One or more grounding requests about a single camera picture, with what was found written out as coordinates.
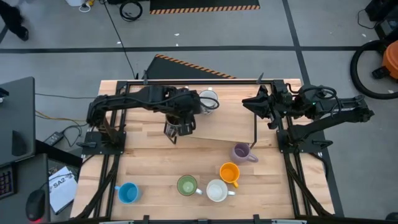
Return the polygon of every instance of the paper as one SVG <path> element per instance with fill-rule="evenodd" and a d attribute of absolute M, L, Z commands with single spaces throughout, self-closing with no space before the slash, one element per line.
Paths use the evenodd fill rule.
<path fill-rule="evenodd" d="M 54 212 L 57 213 L 75 198 L 77 183 L 74 175 L 72 175 L 72 172 L 70 172 L 67 167 L 51 175 L 49 180 L 51 180 L 49 182 L 50 204 Z"/>

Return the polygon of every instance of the table frame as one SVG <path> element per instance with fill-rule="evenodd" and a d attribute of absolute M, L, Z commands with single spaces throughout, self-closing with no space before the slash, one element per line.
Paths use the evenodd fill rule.
<path fill-rule="evenodd" d="M 116 85 L 116 92 L 115 94 L 121 94 L 124 92 L 129 92 L 130 87 L 132 86 L 137 86 L 137 85 L 270 85 L 273 81 L 276 80 L 144 80 L 144 81 L 118 81 Z M 119 131 L 124 131 L 124 124 L 126 120 L 126 111 L 127 110 L 122 110 L 121 113 L 121 119 L 120 119 L 120 124 L 119 124 Z M 111 126 L 115 126 L 115 120 L 116 120 L 116 114 L 117 111 L 112 111 L 111 115 Z M 254 116 L 254 142 L 251 145 L 253 147 L 257 141 L 257 116 Z M 288 119 L 288 125 L 292 125 L 292 120 L 291 118 Z M 283 122 L 280 122 L 279 124 L 279 129 L 283 129 Z M 289 153 L 284 154 L 284 159 L 285 159 L 285 164 L 286 164 L 286 169 L 288 169 L 289 164 L 291 165 Z M 118 171 L 118 164 L 120 160 L 120 155 L 115 155 L 114 156 L 114 163 L 116 163 L 116 173 Z M 104 161 L 103 165 L 101 168 L 101 174 L 100 174 L 100 179 L 99 179 L 99 187 L 103 184 L 106 173 L 107 173 L 107 167 L 108 167 L 108 162 L 109 162 L 109 155 L 104 155 Z M 295 154 L 295 163 L 296 163 L 296 169 L 298 172 L 298 176 L 300 177 L 300 180 L 303 182 L 305 185 L 305 179 L 304 179 L 304 174 L 303 174 L 303 169 L 302 169 L 302 163 L 300 160 L 300 155 Z M 299 201 L 297 200 L 297 193 L 294 185 L 294 180 L 293 178 L 288 175 L 288 182 L 289 182 L 289 189 L 290 189 L 290 196 L 292 197 L 292 205 L 293 205 L 293 210 L 294 210 L 294 215 L 295 217 L 300 215 L 300 210 L 299 210 Z M 114 198 L 114 187 L 116 185 L 116 176 L 113 177 L 110 187 L 109 187 L 109 196 L 108 196 L 108 201 L 106 205 L 106 217 L 110 217 L 112 214 L 112 207 L 113 207 L 113 198 Z M 307 215 L 312 215 L 311 212 L 311 206 L 310 203 L 307 199 L 307 197 L 303 194 L 303 199 L 304 199 L 304 206 L 305 206 L 305 211 Z M 101 210 L 101 203 L 102 203 L 102 198 L 98 201 L 95 211 L 94 211 L 94 217 L 98 218 L 100 217 L 100 210 Z"/>
<path fill-rule="evenodd" d="M 134 80 L 134 81 L 118 81 L 116 85 L 116 92 L 115 94 L 122 94 L 126 91 L 130 90 L 130 87 L 133 85 L 269 85 L 273 82 L 274 80 Z M 127 110 L 122 110 L 121 113 L 121 119 L 120 119 L 120 124 L 119 124 L 119 131 L 124 131 L 124 123 L 126 120 L 126 111 Z M 115 126 L 116 122 L 116 115 L 117 111 L 112 111 L 111 115 L 111 126 Z M 288 126 L 293 125 L 292 118 L 287 117 L 287 124 Z M 283 129 L 283 122 L 281 121 L 279 123 L 279 129 Z M 391 221 L 385 221 L 385 220 L 370 220 L 370 219 L 362 219 L 362 218 L 345 218 L 345 217 L 336 217 L 336 216 L 327 216 L 324 213 L 321 212 L 319 216 L 314 216 L 312 215 L 311 212 L 311 204 L 310 201 L 312 201 L 312 206 L 313 203 L 318 203 L 315 197 L 311 194 L 311 192 L 307 189 L 305 185 L 305 179 L 304 179 L 304 174 L 303 174 L 303 169 L 302 169 L 302 163 L 300 160 L 300 154 L 294 154 L 295 157 L 295 163 L 296 163 L 296 170 L 294 171 L 294 174 L 292 174 L 291 168 L 293 168 L 293 165 L 290 160 L 290 154 L 289 153 L 283 153 L 284 155 L 284 161 L 285 161 L 285 167 L 287 171 L 287 178 L 288 178 L 288 183 L 289 183 L 289 190 L 290 190 L 290 196 L 292 199 L 292 208 L 294 211 L 295 215 L 295 220 L 271 220 L 271 219 L 260 219 L 258 214 L 253 215 L 253 219 L 245 219 L 245 220 L 149 220 L 148 215 L 144 215 L 142 220 L 134 220 L 134 224 L 149 224 L 149 223 L 163 223 L 163 224 L 176 224 L 176 223 L 181 223 L 181 224 L 261 224 L 261 223 L 326 223 L 326 224 L 336 224 L 336 223 L 368 223 L 368 224 L 379 224 L 379 223 L 391 223 Z M 101 175 L 100 175 L 100 180 L 99 180 L 99 189 L 100 187 L 104 189 L 103 183 L 107 182 L 106 179 L 110 181 L 110 188 L 109 188 L 109 196 L 108 196 L 108 201 L 106 204 L 106 214 L 104 217 L 100 217 L 100 208 L 101 208 L 101 203 L 102 203 L 102 195 L 101 198 L 98 200 L 98 203 L 95 206 L 93 218 L 74 218 L 69 221 L 65 222 L 57 222 L 58 224 L 70 224 L 70 223 L 92 223 L 92 224 L 97 224 L 97 223 L 104 223 L 104 222 L 111 222 L 111 213 L 112 213 L 112 207 L 113 207 L 113 199 L 114 199 L 114 186 L 116 185 L 116 178 L 117 178 L 117 170 L 118 170 L 118 165 L 119 165 L 119 160 L 120 160 L 120 155 L 115 155 L 114 156 L 114 161 L 113 165 L 111 168 L 112 174 L 107 173 L 107 167 L 108 167 L 108 162 L 109 162 L 109 155 L 104 155 L 104 160 L 103 160 L 103 165 L 101 169 Z M 299 186 L 299 188 L 302 190 L 303 193 L 303 202 L 304 202 L 304 207 L 305 207 L 305 213 L 306 215 L 301 215 L 300 210 L 299 210 L 299 202 L 297 200 L 297 192 L 295 189 L 295 183 Z"/>

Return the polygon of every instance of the white mug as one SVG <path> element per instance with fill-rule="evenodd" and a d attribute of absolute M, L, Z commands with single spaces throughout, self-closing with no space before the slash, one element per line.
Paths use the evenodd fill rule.
<path fill-rule="evenodd" d="M 212 180 L 206 188 L 207 197 L 214 202 L 222 202 L 227 195 L 234 196 L 235 192 L 228 191 L 228 187 L 222 180 Z"/>
<path fill-rule="evenodd" d="M 199 96 L 200 97 L 203 97 L 203 96 L 209 97 L 209 98 L 218 100 L 218 95 L 216 92 L 213 91 L 212 87 L 209 87 L 207 90 L 204 90 L 201 93 L 199 93 Z M 200 102 L 210 108 L 214 108 L 217 106 L 217 103 L 214 100 L 200 99 Z M 205 108 L 204 106 L 200 106 L 200 107 L 201 107 L 201 112 L 203 114 L 211 114 L 214 111 L 214 109 Z"/>

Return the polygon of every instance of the keyboard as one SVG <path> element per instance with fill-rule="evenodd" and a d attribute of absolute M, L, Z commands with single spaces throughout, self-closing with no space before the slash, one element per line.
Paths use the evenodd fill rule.
<path fill-rule="evenodd" d="M 0 167 L 0 200 L 17 192 L 14 166 Z"/>

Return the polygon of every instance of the orange vacuum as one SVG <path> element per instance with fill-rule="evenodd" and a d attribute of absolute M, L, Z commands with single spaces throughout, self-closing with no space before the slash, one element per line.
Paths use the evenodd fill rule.
<path fill-rule="evenodd" d="M 382 68 L 385 68 L 392 78 L 398 80 L 398 41 L 390 44 L 384 52 Z"/>
<path fill-rule="evenodd" d="M 398 98 L 397 93 L 375 93 L 368 90 L 361 82 L 358 76 L 358 60 L 361 54 L 365 50 L 377 50 L 383 54 L 382 67 L 372 72 L 373 78 L 380 79 L 387 76 L 391 76 L 398 83 L 398 40 L 390 43 L 386 40 L 374 40 L 370 41 L 361 46 L 354 54 L 351 65 L 350 75 L 354 86 L 358 91 L 365 94 L 368 97 L 379 99 L 379 100 L 390 100 Z"/>

